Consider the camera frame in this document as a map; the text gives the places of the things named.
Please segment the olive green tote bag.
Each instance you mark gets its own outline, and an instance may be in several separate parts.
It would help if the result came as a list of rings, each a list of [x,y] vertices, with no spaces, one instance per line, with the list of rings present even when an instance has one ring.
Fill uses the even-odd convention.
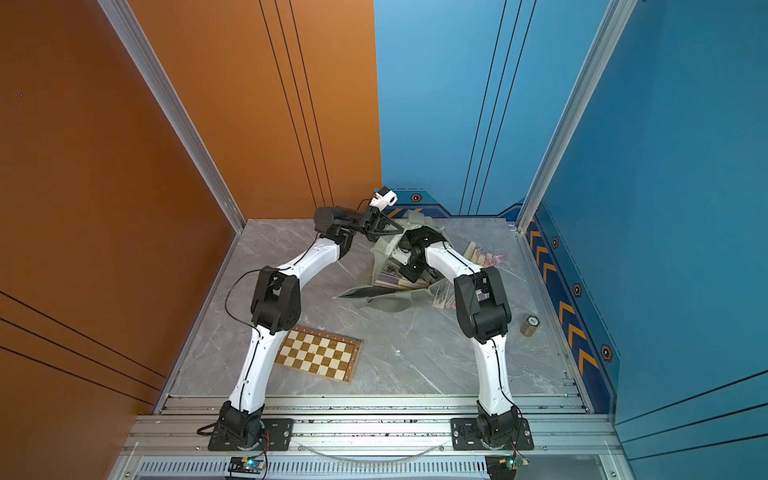
[[[383,237],[371,249],[373,264],[371,282],[353,287],[337,299],[350,300],[355,307],[368,307],[386,313],[405,311],[416,305],[431,304],[438,309],[451,300],[445,277],[432,267],[425,270],[414,281],[409,280],[401,269],[408,262],[410,254],[404,235]]]

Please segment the pink patterned folding fan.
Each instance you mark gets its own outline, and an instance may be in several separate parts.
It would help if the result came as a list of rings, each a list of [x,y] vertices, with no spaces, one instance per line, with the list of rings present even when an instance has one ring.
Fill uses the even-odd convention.
[[[500,265],[501,263],[503,263],[506,259],[507,259],[507,254],[506,253],[502,253],[502,254],[499,254],[499,255],[494,255],[494,254],[491,254],[491,253],[487,253],[484,256],[484,259],[483,259],[483,266],[485,268],[487,268],[487,267],[495,267],[495,266]]]

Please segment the light wooden folding fan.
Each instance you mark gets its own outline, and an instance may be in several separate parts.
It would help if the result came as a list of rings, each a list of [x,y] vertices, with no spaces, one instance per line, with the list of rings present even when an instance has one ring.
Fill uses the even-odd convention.
[[[464,257],[470,260],[472,263],[479,265],[480,267],[488,267],[493,265],[494,255],[486,252],[476,242],[471,242],[467,250],[464,253]]]

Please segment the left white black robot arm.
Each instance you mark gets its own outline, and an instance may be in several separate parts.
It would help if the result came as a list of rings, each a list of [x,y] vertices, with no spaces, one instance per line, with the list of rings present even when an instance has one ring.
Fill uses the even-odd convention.
[[[372,200],[363,212],[320,207],[314,215],[316,237],[305,252],[278,267],[258,270],[250,306],[251,340],[236,386],[216,422],[198,430],[210,436],[210,451],[266,447],[262,414],[267,383],[283,340],[300,318],[302,287],[346,255],[356,234],[374,242],[403,233],[384,213],[390,205]]]

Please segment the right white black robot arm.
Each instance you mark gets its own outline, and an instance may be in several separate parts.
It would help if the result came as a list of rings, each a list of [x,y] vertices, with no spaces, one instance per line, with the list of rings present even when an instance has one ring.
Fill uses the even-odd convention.
[[[457,321],[472,341],[478,368],[479,437],[491,448],[512,442],[523,417],[508,378],[506,343],[512,312],[499,271],[464,258],[442,233],[426,226],[405,231],[396,252],[405,260],[401,273],[407,279],[416,280],[433,269],[453,287]]]

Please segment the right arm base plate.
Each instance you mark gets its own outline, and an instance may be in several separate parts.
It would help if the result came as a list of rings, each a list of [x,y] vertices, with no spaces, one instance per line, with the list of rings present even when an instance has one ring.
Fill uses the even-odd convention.
[[[482,424],[480,418],[450,420],[452,448],[456,451],[504,450],[533,451],[532,430],[525,418],[506,424]]]

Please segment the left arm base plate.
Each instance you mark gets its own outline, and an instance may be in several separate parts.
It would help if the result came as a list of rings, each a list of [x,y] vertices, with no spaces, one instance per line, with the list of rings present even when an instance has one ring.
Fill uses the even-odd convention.
[[[294,420],[267,418],[251,421],[244,429],[227,427],[222,421],[213,426],[207,445],[214,452],[285,452],[293,436]]]

